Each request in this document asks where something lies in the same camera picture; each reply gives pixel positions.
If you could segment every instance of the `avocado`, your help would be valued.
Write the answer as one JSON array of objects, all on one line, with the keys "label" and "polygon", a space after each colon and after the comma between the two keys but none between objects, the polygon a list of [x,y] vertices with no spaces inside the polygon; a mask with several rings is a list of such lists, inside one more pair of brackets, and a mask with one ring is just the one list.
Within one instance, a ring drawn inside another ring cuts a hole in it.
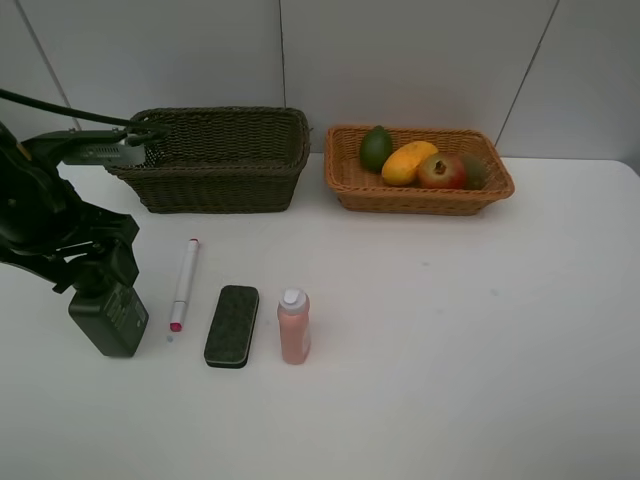
[{"label": "avocado", "polygon": [[480,159],[470,154],[461,155],[461,159],[467,172],[465,190],[482,190],[487,184],[487,167]]},{"label": "avocado", "polygon": [[367,170],[380,173],[384,162],[393,153],[391,135],[378,125],[368,132],[360,144],[360,163]]}]

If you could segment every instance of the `white table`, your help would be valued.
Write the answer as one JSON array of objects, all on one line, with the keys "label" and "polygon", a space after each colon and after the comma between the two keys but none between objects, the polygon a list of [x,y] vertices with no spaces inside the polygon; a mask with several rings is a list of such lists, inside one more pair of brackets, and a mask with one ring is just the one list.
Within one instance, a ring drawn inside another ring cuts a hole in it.
[{"label": "white table", "polygon": [[[151,320],[133,359],[105,358],[67,316],[73,292],[0,267],[0,478],[639,478],[640,179],[615,162],[507,166],[516,194],[470,218],[343,210],[320,155],[291,208],[264,215],[153,215],[102,169],[66,169],[138,221]],[[226,284],[261,295],[242,370],[202,358]],[[279,356],[290,285],[312,305],[301,367]]]}]

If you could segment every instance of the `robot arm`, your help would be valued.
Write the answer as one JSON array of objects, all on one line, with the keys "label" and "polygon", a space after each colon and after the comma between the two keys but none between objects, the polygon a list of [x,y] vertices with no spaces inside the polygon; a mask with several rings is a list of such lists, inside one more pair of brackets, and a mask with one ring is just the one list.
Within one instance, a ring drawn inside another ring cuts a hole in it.
[{"label": "robot arm", "polygon": [[0,123],[0,262],[53,282],[57,293],[73,286],[69,313],[107,356],[132,356],[148,319],[133,289],[138,225],[82,201],[57,165],[141,163],[144,143],[162,135],[54,132],[21,145]]}]

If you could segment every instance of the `basket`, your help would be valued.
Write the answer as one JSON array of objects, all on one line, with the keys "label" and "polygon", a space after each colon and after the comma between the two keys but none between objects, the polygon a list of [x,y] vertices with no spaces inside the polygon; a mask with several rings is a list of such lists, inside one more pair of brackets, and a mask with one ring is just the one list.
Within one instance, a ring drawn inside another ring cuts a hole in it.
[{"label": "basket", "polygon": [[160,108],[132,120],[169,125],[138,166],[109,173],[154,213],[286,210],[309,156],[309,126],[292,108]]},{"label": "basket", "polygon": [[394,150],[415,140],[433,143],[441,152],[467,153],[487,169],[482,190],[391,187],[379,174],[360,165],[362,138],[373,127],[338,126],[329,130],[325,147],[325,179],[349,210],[368,212],[474,215],[490,203],[511,196],[515,190],[491,141],[474,130],[388,128]]}]

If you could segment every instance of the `bottle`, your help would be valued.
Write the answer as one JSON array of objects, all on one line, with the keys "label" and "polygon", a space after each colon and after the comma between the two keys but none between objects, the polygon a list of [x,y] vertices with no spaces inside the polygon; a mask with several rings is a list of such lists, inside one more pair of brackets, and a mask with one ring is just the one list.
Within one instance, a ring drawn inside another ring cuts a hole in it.
[{"label": "bottle", "polygon": [[309,297],[299,288],[287,288],[278,305],[282,359],[291,365],[304,363],[311,347]]}]

